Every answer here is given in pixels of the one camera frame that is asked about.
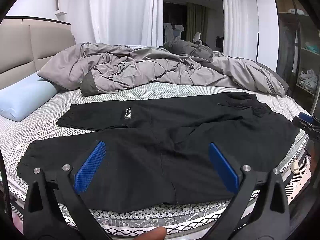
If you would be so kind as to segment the left hand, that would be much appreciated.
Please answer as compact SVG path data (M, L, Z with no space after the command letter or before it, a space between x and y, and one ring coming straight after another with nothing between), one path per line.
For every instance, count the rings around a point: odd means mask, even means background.
M166 234L167 229L161 226L135 237L134 240L164 240Z

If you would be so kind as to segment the right hand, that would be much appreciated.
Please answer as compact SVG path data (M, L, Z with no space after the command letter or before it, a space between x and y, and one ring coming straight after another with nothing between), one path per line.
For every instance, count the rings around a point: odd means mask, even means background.
M310 173L311 176L314 174L316 167L317 167L317 163L319 161L319 155L317 155L315 152L310 152Z

